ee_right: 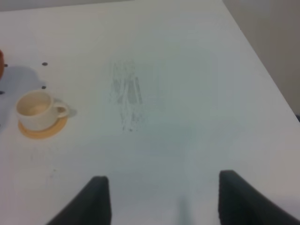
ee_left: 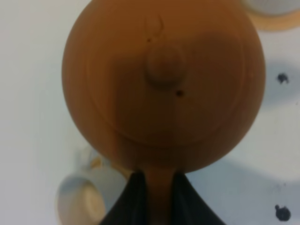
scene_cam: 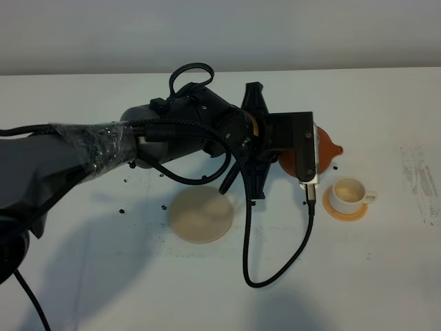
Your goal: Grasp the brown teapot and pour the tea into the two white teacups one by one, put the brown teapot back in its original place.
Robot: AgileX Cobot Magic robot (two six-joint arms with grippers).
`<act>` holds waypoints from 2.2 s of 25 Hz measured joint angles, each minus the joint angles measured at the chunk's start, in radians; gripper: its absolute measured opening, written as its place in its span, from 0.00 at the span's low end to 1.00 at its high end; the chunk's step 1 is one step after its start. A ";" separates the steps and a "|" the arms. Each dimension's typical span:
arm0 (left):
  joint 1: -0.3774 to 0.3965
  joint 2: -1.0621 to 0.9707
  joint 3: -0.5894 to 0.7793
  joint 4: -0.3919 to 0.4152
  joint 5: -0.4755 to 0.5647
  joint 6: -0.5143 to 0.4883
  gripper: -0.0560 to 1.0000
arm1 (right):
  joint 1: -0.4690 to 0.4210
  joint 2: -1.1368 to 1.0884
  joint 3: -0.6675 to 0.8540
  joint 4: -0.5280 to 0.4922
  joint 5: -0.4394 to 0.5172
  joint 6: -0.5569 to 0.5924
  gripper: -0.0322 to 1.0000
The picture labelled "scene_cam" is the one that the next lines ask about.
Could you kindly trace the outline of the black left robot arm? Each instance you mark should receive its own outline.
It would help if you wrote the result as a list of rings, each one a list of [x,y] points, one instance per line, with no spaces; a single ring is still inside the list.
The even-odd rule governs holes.
[[[205,83],[189,83],[166,99],[126,110],[120,121],[96,125],[46,124],[1,132],[1,279],[8,279],[41,237],[48,211],[71,189],[123,164],[154,168],[185,185],[223,178],[225,192],[236,175],[247,173],[252,190],[259,173],[254,161],[270,164],[274,127],[259,83],[246,87],[236,107]],[[165,167],[202,150],[224,156],[212,175],[187,179]]]

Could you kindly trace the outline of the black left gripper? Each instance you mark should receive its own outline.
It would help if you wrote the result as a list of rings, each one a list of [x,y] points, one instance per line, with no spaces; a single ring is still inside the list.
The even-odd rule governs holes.
[[[161,116],[202,123],[222,134],[246,162],[251,199],[265,199],[264,187],[274,152],[263,150],[269,133],[268,109],[260,82],[247,83],[241,107],[230,104],[202,83],[188,83],[170,91]]]

